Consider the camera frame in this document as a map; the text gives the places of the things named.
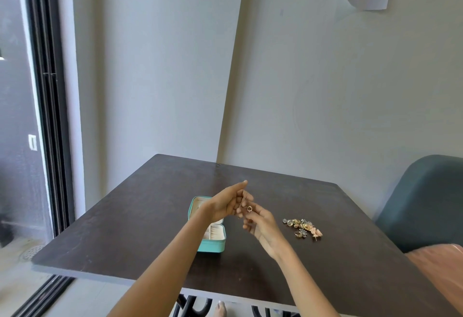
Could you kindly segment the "person's left hand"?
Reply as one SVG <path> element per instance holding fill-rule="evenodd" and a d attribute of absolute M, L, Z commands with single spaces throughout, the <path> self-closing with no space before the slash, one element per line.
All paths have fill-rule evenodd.
<path fill-rule="evenodd" d="M 211 224 L 215 221 L 218 221 L 228 216 L 228 215 L 225 215 L 225 209 L 224 209 L 225 207 L 224 206 L 224 190 L 226 188 L 224 188 L 222 191 L 217 193 L 215 196 L 213 196 L 211 199 L 209 199 L 207 202 L 205 202 L 200 207 L 200 217 L 204 219 L 204 221 L 207 224 Z M 236 215 L 238 217 L 242 217 L 243 213 L 247 211 L 248 207 L 243 209 L 241 213 L 236 214 Z"/>

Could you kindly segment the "person's right hand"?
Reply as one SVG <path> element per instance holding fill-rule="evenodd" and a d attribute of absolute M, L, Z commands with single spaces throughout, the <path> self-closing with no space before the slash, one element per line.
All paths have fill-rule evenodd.
<path fill-rule="evenodd" d="M 261 244 L 266 253 L 276 262 L 284 258 L 288 241 L 283 236 L 274 216 L 272 219 L 265 219 L 253 211 L 253 204 L 243 213 L 243 229 L 251 233 Z"/>

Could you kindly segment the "person's left forearm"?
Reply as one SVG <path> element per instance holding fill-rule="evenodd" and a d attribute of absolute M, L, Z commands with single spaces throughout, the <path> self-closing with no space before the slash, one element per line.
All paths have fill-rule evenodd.
<path fill-rule="evenodd" d="M 202 205 L 107 317 L 169 317 L 213 215 L 210 203 Z"/>

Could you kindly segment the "person's right forearm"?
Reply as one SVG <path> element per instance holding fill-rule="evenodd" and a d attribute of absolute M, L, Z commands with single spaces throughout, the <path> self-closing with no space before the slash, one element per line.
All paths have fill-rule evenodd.
<path fill-rule="evenodd" d="M 278 244 L 274 251 L 300 317 L 341 317 L 287 241 Z"/>

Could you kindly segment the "pile of assorted jewelry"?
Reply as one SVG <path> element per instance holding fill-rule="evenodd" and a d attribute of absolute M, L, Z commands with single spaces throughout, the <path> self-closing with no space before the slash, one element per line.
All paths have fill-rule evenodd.
<path fill-rule="evenodd" d="M 323 237 L 322 232 L 312 222 L 305 219 L 282 219 L 282 223 L 293 229 L 293 234 L 298 239 L 312 238 L 318 241 Z"/>

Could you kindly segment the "teal jewelry box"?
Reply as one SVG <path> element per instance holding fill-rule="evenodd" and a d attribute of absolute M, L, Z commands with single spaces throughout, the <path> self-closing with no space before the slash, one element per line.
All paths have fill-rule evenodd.
<path fill-rule="evenodd" d="M 211 197 L 194 197 L 188 209 L 188 220 L 190 220 L 197 210 L 209 199 L 211 199 Z M 224 219 L 220 219 L 208 226 L 199 245 L 198 252 L 219 254 L 225 250 L 226 230 L 223 222 Z"/>

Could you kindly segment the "teal upholstered chair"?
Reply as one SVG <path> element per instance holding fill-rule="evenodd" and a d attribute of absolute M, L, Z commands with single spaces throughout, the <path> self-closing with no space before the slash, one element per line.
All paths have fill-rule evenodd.
<path fill-rule="evenodd" d="M 463 158 L 429 155 L 404 172 L 375 221 L 403 253 L 463 247 Z"/>

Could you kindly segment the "round metal floor drain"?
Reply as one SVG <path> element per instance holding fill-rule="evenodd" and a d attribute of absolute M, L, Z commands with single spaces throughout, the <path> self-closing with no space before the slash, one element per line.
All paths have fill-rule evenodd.
<path fill-rule="evenodd" d="M 45 245 L 40 244 L 40 245 L 34 245 L 29 248 L 27 248 L 25 251 L 23 251 L 19 257 L 20 262 L 30 262 L 33 257 L 40 252 Z"/>

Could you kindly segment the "dark bin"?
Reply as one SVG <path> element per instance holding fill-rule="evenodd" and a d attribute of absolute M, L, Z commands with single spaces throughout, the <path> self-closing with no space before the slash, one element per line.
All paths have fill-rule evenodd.
<path fill-rule="evenodd" d="M 6 212 L 0 211 L 0 248 L 14 240 L 14 229 Z"/>

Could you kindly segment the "black sliding door frame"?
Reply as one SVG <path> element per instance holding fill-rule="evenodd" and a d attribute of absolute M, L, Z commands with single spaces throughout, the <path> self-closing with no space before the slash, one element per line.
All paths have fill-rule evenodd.
<path fill-rule="evenodd" d="M 25 0 L 52 238 L 76 219 L 59 0 Z"/>

